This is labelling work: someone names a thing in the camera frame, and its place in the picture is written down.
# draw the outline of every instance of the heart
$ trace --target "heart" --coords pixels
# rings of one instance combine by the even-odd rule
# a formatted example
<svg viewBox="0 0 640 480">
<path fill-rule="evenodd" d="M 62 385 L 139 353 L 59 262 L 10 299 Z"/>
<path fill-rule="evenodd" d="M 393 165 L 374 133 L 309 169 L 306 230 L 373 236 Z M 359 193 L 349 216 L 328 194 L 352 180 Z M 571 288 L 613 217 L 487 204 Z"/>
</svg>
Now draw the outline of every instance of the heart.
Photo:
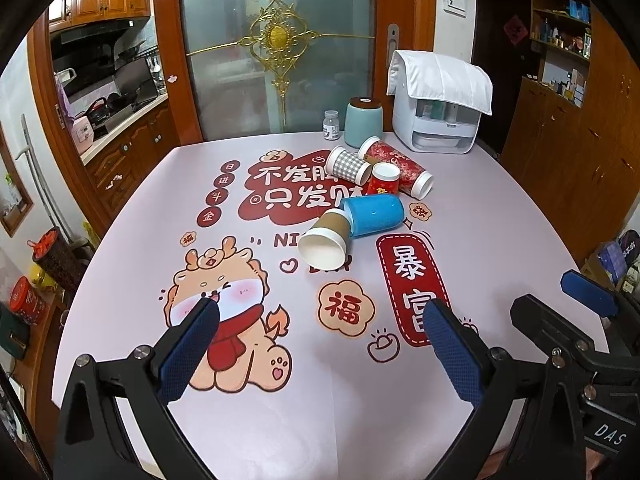
<svg viewBox="0 0 640 480">
<path fill-rule="evenodd" d="M 280 270 L 285 274 L 293 274 L 298 270 L 298 261 L 295 258 L 280 262 Z"/>
</svg>

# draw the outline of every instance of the light blue canister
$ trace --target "light blue canister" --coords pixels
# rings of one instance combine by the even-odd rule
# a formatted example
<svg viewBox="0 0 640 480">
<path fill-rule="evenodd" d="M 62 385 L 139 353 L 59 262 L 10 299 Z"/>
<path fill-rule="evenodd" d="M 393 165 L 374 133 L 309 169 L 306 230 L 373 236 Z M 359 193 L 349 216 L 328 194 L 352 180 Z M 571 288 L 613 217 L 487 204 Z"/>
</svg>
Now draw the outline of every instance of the light blue canister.
<svg viewBox="0 0 640 480">
<path fill-rule="evenodd" d="M 359 148 L 371 136 L 382 136 L 382 104 L 373 97 L 352 97 L 344 120 L 344 142 Z"/>
</svg>

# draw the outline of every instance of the small glass bottle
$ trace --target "small glass bottle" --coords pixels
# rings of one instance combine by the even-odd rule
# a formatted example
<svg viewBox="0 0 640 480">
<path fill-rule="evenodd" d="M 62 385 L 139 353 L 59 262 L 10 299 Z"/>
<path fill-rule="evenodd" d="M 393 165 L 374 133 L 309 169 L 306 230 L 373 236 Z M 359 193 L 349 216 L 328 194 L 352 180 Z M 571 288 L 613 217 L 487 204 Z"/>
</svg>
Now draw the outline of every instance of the small glass bottle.
<svg viewBox="0 0 640 480">
<path fill-rule="evenodd" d="M 336 110 L 327 110 L 322 121 L 322 133 L 326 140 L 340 139 L 340 120 Z"/>
</svg>

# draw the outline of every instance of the glass door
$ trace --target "glass door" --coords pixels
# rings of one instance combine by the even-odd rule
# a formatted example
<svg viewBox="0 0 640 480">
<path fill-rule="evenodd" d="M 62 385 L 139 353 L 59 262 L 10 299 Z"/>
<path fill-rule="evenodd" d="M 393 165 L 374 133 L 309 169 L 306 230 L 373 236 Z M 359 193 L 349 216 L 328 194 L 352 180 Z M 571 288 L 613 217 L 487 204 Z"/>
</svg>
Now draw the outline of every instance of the glass door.
<svg viewBox="0 0 640 480">
<path fill-rule="evenodd" d="M 205 140 L 318 131 L 372 95 L 375 0 L 181 0 Z"/>
</svg>

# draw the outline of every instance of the red patterned cup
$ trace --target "red patterned cup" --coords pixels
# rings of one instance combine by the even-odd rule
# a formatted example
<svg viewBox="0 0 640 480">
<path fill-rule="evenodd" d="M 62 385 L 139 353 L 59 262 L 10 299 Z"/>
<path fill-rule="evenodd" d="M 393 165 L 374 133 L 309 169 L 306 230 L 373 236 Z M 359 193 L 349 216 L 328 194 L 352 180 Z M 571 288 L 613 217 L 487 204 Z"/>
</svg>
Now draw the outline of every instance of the red patterned cup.
<svg viewBox="0 0 640 480">
<path fill-rule="evenodd" d="M 367 195 L 377 193 L 397 194 L 400 183 L 400 169 L 390 162 L 379 162 L 373 166 Z"/>
<path fill-rule="evenodd" d="M 390 162 L 397 166 L 400 169 L 400 191 L 418 200 L 422 200 L 433 187 L 431 173 L 379 137 L 365 140 L 358 150 L 358 156 L 369 164 Z"/>
</svg>

